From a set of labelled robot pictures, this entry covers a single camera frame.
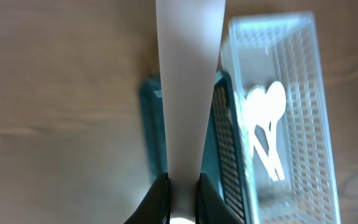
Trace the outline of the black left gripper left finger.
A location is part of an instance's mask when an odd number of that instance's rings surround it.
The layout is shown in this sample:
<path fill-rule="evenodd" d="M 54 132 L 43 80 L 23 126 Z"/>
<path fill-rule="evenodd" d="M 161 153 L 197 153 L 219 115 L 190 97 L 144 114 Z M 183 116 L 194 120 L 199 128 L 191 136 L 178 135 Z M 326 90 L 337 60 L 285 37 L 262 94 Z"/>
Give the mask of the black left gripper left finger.
<path fill-rule="evenodd" d="M 169 224 L 170 180 L 168 174 L 160 175 L 124 224 Z"/>

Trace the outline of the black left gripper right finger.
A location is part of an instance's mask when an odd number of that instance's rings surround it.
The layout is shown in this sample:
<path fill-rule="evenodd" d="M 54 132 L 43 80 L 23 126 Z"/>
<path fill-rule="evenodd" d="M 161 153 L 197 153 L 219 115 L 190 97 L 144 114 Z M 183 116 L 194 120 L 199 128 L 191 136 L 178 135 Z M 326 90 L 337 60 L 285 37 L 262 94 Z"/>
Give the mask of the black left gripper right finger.
<path fill-rule="evenodd" d="M 200 174 L 197 185 L 195 223 L 240 224 L 205 173 Z"/>

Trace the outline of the white plastic spoon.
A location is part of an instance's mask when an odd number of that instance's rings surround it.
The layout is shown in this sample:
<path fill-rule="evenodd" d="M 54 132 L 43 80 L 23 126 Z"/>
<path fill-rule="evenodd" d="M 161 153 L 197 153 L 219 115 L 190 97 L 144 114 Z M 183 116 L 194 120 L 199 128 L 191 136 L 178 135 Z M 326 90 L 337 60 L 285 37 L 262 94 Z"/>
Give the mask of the white plastic spoon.
<path fill-rule="evenodd" d="M 246 157 L 246 165 L 249 171 L 253 168 L 253 159 L 249 155 L 249 132 L 246 126 L 246 97 L 244 95 L 235 94 L 235 103 L 236 103 L 236 113 L 238 116 L 238 123 L 241 132 L 241 139 L 243 144 L 243 151 Z"/>
<path fill-rule="evenodd" d="M 266 105 L 265 90 L 258 85 L 253 86 L 246 97 L 246 126 L 249 132 L 249 155 L 251 159 L 254 158 L 254 150 L 260 157 L 268 176 L 275 182 L 280 180 L 279 175 L 276 174 L 276 159 L 273 154 L 273 140 L 269 130 L 269 112 Z M 268 144 L 268 152 L 265 152 L 260 141 L 258 140 L 255 129 L 260 126 L 265 133 Z"/>
<path fill-rule="evenodd" d="M 273 82 L 267 92 L 268 121 L 270 122 L 269 152 L 268 156 L 273 162 L 273 173 L 279 180 L 285 179 L 285 173 L 277 151 L 277 123 L 283 116 L 286 108 L 286 94 L 283 85 L 279 81 Z"/>

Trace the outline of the white plastic fork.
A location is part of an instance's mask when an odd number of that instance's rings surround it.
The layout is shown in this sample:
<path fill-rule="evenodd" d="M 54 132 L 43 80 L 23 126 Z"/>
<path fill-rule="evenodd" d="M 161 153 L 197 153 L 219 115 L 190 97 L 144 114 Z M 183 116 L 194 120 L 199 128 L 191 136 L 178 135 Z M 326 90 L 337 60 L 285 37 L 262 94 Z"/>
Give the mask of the white plastic fork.
<path fill-rule="evenodd" d="M 195 220 L 225 0 L 157 0 L 171 216 Z"/>

